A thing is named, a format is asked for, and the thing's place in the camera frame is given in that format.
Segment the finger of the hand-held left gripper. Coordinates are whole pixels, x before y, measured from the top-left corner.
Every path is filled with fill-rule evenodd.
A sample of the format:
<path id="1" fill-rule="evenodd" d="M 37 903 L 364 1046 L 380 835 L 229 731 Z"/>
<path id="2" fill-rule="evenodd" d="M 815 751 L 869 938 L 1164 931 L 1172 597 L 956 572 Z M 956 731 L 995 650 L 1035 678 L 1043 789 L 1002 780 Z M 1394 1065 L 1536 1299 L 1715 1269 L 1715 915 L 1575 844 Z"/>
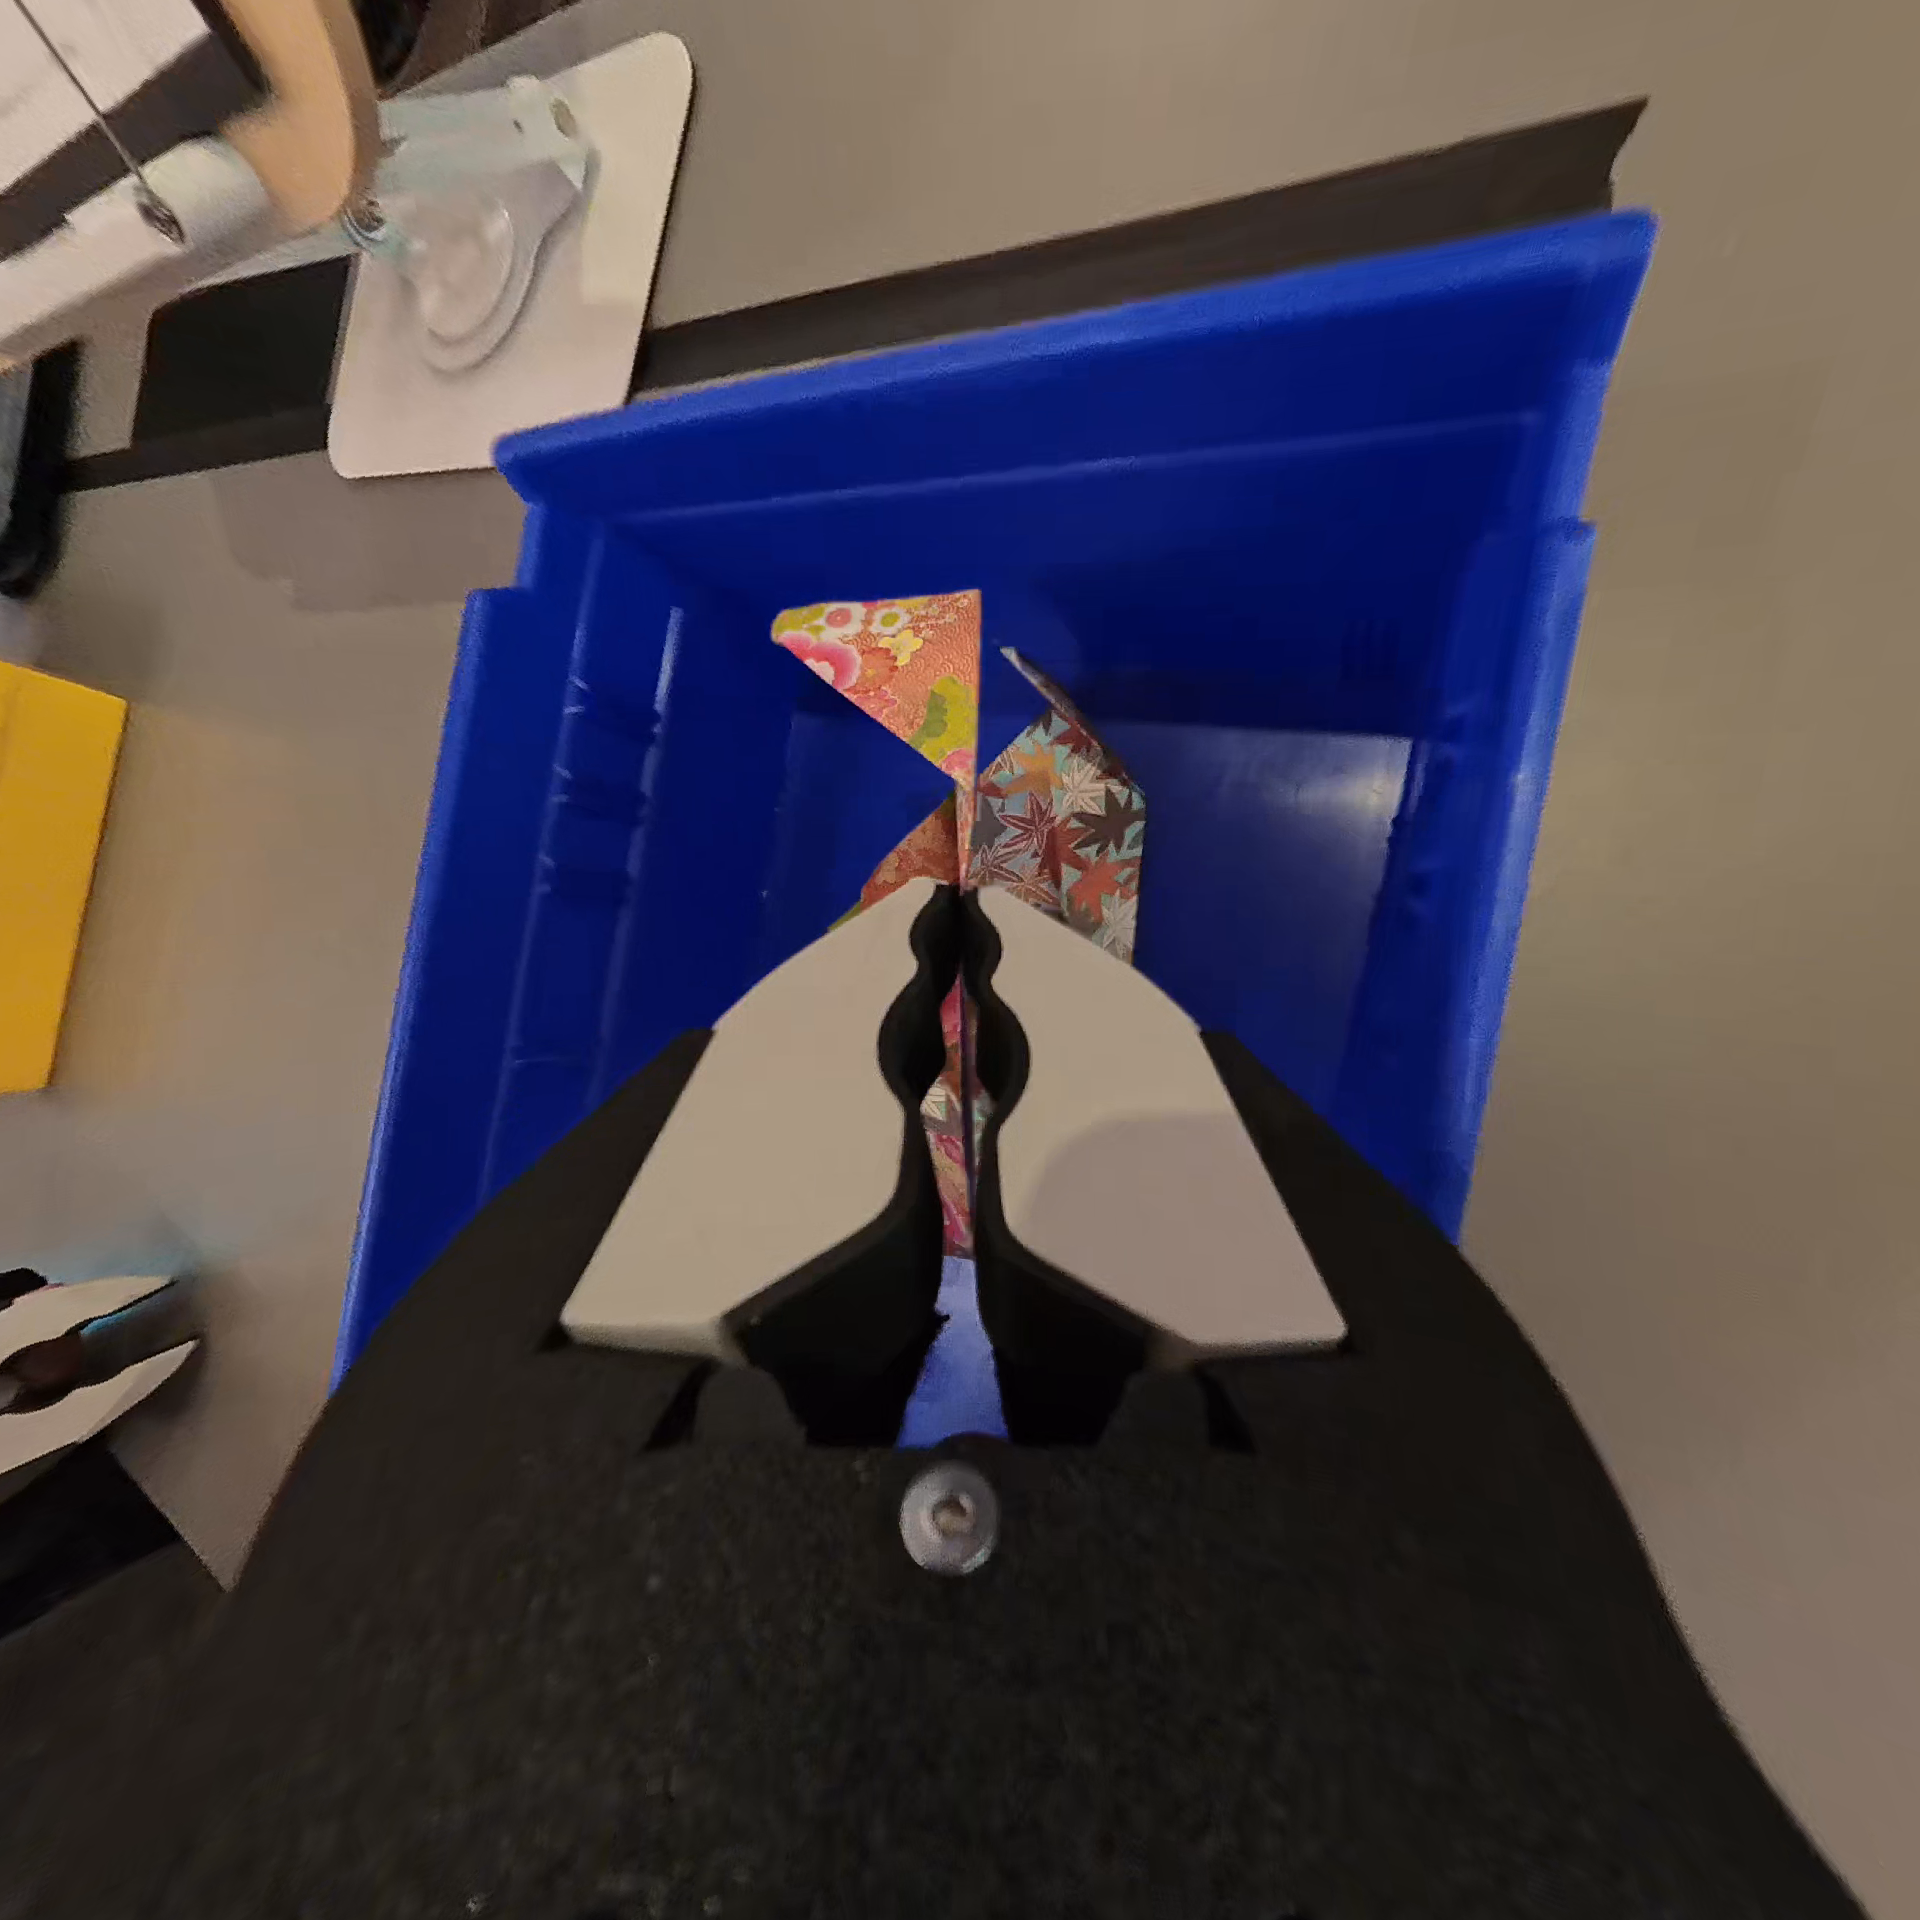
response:
<path id="1" fill-rule="evenodd" d="M 195 1337 L 133 1363 L 119 1373 L 69 1390 L 63 1398 L 2 1412 L 2 1478 L 27 1482 L 82 1447 L 160 1391 L 189 1359 Z"/>
<path id="2" fill-rule="evenodd" d="M 160 1295 L 176 1281 L 165 1275 L 45 1282 L 19 1292 L 2 1310 L 2 1359 L 16 1359 L 48 1342 Z"/>

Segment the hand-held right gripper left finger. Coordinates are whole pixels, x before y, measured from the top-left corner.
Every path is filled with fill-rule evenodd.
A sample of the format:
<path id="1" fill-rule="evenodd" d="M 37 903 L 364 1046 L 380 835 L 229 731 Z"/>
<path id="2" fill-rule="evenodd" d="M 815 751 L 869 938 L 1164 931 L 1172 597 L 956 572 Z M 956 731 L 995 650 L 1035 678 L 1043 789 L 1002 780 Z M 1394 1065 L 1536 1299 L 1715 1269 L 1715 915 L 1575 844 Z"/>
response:
<path id="1" fill-rule="evenodd" d="M 560 1311 L 572 1345 L 755 1370 L 817 1444 L 892 1444 L 943 1327 L 922 1115 L 960 894 L 913 881 L 712 1031 Z"/>

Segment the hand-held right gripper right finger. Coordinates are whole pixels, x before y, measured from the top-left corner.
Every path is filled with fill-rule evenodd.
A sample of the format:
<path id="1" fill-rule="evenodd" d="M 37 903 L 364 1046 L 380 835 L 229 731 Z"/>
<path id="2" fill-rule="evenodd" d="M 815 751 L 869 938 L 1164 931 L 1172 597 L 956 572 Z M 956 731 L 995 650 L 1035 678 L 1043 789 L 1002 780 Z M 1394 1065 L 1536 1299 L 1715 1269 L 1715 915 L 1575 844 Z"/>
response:
<path id="1" fill-rule="evenodd" d="M 976 1301 L 1019 1444 L 1093 1444 L 1139 1377 L 1338 1351 L 1314 1263 L 1203 1028 L 1035 906 L 965 899 Z"/>

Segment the leaf-patterned origami dog face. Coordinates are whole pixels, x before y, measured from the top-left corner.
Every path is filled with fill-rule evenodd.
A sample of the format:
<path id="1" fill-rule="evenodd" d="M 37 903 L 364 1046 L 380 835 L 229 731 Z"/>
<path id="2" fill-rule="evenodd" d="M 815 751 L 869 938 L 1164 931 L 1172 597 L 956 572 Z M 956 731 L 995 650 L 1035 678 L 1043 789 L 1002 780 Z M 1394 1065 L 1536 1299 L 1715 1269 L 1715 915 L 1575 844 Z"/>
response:
<path id="1" fill-rule="evenodd" d="M 1043 708 L 976 774 L 967 883 L 999 887 L 1135 965 L 1145 791 L 1056 678 L 1015 647 L 1002 659 Z"/>

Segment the pink floral origami dog face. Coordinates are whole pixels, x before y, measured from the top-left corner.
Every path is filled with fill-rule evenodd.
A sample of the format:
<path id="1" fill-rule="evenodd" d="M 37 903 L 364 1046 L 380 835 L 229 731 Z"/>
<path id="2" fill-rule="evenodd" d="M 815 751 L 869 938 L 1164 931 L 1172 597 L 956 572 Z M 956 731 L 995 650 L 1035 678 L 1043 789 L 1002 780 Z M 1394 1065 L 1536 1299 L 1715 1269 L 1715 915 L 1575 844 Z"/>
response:
<path id="1" fill-rule="evenodd" d="M 978 780 L 981 594 L 831 602 L 776 617 L 773 641 L 932 763 L 949 791 L 860 889 L 855 913 L 917 877 L 970 885 Z M 970 1009 L 960 982 L 943 1005 L 944 1065 L 919 1106 L 944 1213 L 944 1253 L 975 1254 L 975 1110 Z"/>

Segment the blue plastic bin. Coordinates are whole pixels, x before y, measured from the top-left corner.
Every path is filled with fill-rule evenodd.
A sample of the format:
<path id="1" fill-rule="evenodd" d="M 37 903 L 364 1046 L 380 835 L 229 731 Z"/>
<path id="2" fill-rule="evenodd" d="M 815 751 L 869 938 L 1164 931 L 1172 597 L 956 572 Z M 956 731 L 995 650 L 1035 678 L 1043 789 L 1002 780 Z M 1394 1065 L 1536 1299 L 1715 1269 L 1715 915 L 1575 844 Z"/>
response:
<path id="1" fill-rule="evenodd" d="M 335 1381 L 464 1223 L 819 938 L 943 780 L 777 613 L 978 589 L 1143 785 L 1139 958 L 1450 1236 L 1594 559 L 1643 207 L 506 438 Z"/>

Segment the yellow box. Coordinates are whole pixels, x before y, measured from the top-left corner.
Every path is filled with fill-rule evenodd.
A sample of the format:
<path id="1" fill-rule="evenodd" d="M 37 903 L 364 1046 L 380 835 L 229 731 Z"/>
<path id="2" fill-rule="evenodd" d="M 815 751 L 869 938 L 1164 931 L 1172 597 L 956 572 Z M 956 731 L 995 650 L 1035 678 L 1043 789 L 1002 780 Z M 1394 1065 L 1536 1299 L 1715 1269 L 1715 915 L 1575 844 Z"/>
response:
<path id="1" fill-rule="evenodd" d="M 128 705 L 2 666 L 2 1093 L 45 1087 L 106 836 Z"/>

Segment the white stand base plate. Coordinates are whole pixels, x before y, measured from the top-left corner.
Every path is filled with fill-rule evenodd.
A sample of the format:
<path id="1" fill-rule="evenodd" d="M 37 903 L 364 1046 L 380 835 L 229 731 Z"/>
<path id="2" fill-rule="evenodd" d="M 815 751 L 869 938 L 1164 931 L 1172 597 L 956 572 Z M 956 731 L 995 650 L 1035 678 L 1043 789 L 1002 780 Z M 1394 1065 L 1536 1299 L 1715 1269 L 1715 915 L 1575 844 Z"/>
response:
<path id="1" fill-rule="evenodd" d="M 344 3 L 4 5 L 4 371 L 114 308 L 346 260 L 328 460 L 464 473 L 624 403 L 692 99 L 671 31 L 548 15 L 380 92 Z"/>

